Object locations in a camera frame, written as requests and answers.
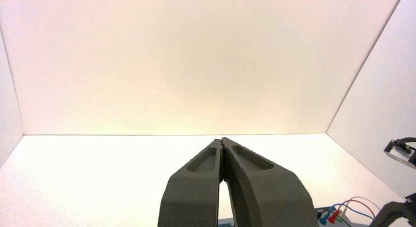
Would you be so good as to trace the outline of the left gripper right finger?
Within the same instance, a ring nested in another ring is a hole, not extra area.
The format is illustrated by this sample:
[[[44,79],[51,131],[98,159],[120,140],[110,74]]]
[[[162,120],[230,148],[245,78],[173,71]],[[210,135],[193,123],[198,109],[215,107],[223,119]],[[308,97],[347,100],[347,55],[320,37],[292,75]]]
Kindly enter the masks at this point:
[[[235,226],[318,226],[312,198],[294,172],[229,138],[222,145]]]

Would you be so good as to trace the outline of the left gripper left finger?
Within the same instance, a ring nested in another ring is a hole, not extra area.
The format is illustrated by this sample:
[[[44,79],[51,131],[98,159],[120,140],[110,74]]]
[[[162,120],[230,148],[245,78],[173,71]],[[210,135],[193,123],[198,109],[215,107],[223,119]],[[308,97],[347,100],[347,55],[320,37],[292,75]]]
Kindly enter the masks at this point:
[[[222,142],[220,139],[214,139],[171,175],[161,199],[157,225],[217,226],[223,161]]]

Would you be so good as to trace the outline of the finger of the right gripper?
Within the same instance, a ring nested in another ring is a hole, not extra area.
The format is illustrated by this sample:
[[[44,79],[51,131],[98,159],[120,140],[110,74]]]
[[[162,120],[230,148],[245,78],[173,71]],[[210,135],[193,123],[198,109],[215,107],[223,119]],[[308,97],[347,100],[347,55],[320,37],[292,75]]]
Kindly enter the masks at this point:
[[[389,202],[383,206],[370,227],[389,227],[397,219],[404,218],[410,226],[414,226],[414,205],[409,202]]]

